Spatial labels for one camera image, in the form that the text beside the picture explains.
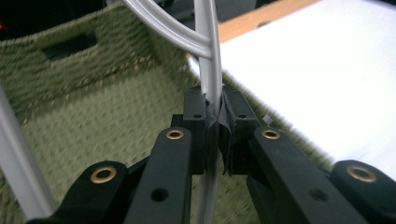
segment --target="gray tube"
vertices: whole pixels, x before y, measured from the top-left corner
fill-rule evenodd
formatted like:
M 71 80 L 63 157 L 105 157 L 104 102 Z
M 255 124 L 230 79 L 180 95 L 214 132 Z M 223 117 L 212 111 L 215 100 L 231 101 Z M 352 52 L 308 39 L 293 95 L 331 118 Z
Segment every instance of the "gray tube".
M 1 169 L 26 217 L 51 216 L 55 201 L 1 87 L 0 148 Z
M 181 49 L 210 59 L 210 39 L 180 24 L 150 0 L 122 0 L 148 27 Z
M 195 29 L 211 40 L 211 60 L 199 58 L 201 88 L 210 102 L 215 117 L 219 118 L 222 92 L 221 60 L 219 51 L 218 20 L 213 0 L 194 0 Z M 207 169 L 200 179 L 196 223 L 214 223 L 219 189 L 219 126 L 210 136 Z

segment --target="woven basket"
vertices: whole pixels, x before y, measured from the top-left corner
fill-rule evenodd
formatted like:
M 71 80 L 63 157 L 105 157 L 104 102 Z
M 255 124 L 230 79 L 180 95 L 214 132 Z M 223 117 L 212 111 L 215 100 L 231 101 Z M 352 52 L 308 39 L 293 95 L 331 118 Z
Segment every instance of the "woven basket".
M 58 61 L 43 52 L 78 35 L 97 44 Z M 185 52 L 122 4 L 24 38 L 0 42 L 0 83 L 57 203 L 98 161 L 127 166 L 149 155 L 197 84 Z M 245 178 L 222 176 L 216 223 L 259 223 Z M 193 184 L 192 216 L 196 204 Z M 0 223 L 25 217 L 0 174 Z

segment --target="white surface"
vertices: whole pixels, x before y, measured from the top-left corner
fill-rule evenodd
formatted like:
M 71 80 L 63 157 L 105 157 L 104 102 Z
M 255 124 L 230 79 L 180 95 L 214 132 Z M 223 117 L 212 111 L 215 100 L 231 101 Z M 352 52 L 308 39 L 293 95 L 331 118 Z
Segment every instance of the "white surface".
M 396 179 L 396 8 L 324 0 L 224 43 L 223 68 L 334 161 Z

